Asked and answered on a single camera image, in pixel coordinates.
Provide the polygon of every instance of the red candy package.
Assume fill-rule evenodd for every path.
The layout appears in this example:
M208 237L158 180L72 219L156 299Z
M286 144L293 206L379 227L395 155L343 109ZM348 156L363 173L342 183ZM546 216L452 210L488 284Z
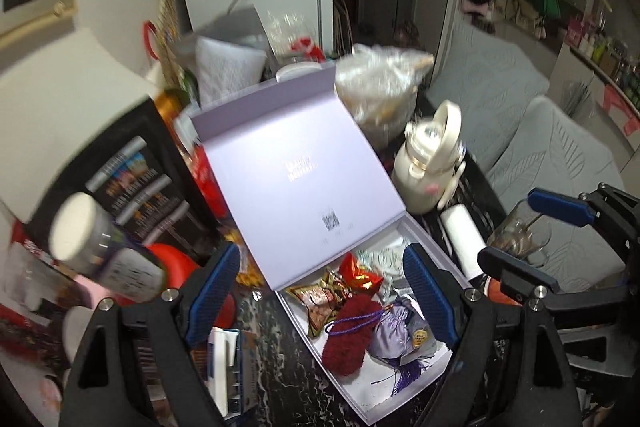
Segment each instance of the red candy package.
M380 290L383 278L372 272L364 271L358 267L356 258L353 253L348 252L340 263L340 275L347 283L347 286L354 292L366 293L367 295L375 295Z

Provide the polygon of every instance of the open gift box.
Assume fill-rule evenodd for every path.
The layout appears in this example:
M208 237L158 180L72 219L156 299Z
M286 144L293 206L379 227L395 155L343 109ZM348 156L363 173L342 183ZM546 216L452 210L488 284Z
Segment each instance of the open gift box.
M326 333L308 338L306 309L285 289L318 281L327 266L337 268L346 252L403 239L420 243L438 267L469 286L406 212L335 94L334 77L335 69L327 67L281 84L265 82L193 119L247 247L321 366ZM350 377L325 372L372 425L434 382L450 356L440 345L421 376L394 396L394 370L368 353Z

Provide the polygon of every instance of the box lid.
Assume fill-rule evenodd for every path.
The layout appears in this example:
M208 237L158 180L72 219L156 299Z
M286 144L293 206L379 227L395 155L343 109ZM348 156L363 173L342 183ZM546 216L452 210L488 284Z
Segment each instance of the box lid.
M274 290L404 213L334 78L329 67L270 81L193 119L226 204Z

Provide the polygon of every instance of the glass cup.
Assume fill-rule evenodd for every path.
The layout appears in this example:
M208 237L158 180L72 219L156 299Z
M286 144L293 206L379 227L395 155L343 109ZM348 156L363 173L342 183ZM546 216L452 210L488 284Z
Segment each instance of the glass cup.
M547 261L542 250L551 240L551 223L546 216L531 209L527 200L520 201L507 218L496 228L487 245L509 253L514 257L527 260L529 255L541 251L542 256L534 256L533 266L543 266Z

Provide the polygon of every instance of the black marble table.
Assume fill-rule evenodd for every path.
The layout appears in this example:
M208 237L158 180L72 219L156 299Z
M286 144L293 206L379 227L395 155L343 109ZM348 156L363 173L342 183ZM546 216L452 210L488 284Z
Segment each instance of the black marble table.
M418 97L417 116L434 113L428 100ZM380 154L390 172L398 137ZM460 187L451 204L464 203L486 240L506 214L484 175L467 154ZM440 247L457 261L437 212L414 216ZM237 289L237 327L258 334L258 406L243 419L248 427L364 426L306 348L273 293ZM379 421L379 426L413 425L433 394L434 385Z

